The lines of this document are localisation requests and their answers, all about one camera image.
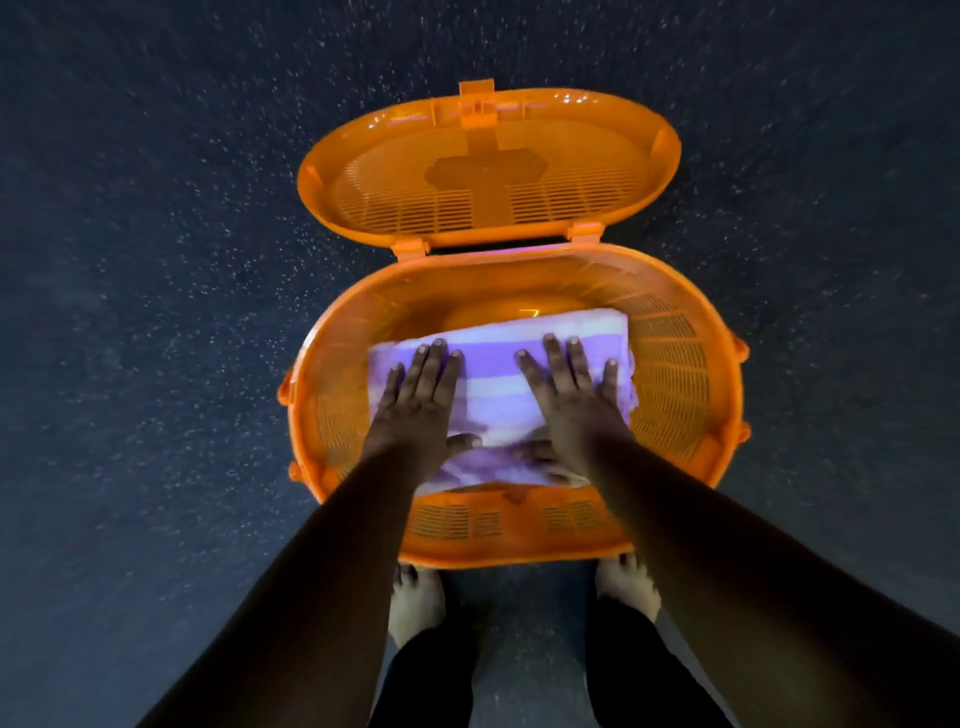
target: foot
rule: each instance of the foot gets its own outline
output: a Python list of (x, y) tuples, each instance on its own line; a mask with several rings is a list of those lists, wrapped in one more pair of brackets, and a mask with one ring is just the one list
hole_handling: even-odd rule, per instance
[(650, 621), (657, 621), (662, 603), (646, 565), (638, 563), (632, 552), (600, 559), (597, 564), (597, 596), (609, 596), (633, 607)]
[(390, 598), (390, 636), (397, 648), (414, 639), (424, 629), (438, 627), (446, 617), (444, 585), (433, 569), (397, 567), (394, 595)]

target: pant leg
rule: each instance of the pant leg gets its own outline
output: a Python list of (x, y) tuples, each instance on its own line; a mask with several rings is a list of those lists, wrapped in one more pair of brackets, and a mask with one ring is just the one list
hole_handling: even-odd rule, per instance
[(390, 663), (369, 728), (467, 728), (473, 661), (466, 624), (448, 619), (420, 632)]
[(730, 726), (653, 622), (608, 596), (590, 607), (587, 690), (601, 728)]

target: lid hinge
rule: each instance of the lid hinge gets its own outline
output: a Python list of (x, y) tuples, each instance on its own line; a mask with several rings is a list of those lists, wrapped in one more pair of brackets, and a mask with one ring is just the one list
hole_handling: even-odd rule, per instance
[(493, 79), (460, 82), (460, 128), (488, 129), (496, 126)]
[(430, 252), (430, 244), (421, 237), (399, 237), (390, 246), (399, 262), (424, 257)]
[(571, 243), (599, 243), (605, 227), (603, 223), (576, 222), (566, 229), (566, 239)]

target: folded cloth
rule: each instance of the folded cloth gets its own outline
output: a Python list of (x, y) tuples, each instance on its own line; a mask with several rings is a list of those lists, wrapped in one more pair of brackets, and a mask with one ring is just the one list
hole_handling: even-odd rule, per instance
[(525, 349), (545, 367), (542, 338), (547, 333), (556, 334), (561, 341), (570, 336), (580, 337), (595, 383), (602, 378), (608, 359), (619, 362), (616, 406), (627, 422), (637, 405), (632, 382), (634, 358), (627, 337), (627, 317), (611, 308), (460, 328), (421, 339), (377, 344), (370, 349), (367, 392), (371, 419), (383, 396), (387, 374), (397, 363), (409, 368), (420, 344), (443, 338), (449, 351), (459, 349), (464, 353), (464, 369), (457, 382), (448, 434), (471, 432), (483, 439), (483, 447), (448, 460), (436, 476), (420, 486), (417, 495), (490, 481), (555, 484), (556, 478), (551, 477), (547, 468), (517, 462), (510, 454), (511, 446), (527, 441), (544, 425), (537, 401), (516, 364), (515, 354)]

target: person's right hand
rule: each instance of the person's right hand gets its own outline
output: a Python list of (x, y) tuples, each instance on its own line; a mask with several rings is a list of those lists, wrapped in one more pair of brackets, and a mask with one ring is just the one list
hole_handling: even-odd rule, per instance
[(549, 372), (529, 352), (517, 352), (516, 361), (537, 398), (557, 459), (589, 477), (598, 444), (636, 442), (616, 408), (617, 362), (611, 359), (606, 363), (603, 380), (594, 387), (580, 339), (567, 340), (569, 361), (552, 333), (543, 337), (543, 348)]

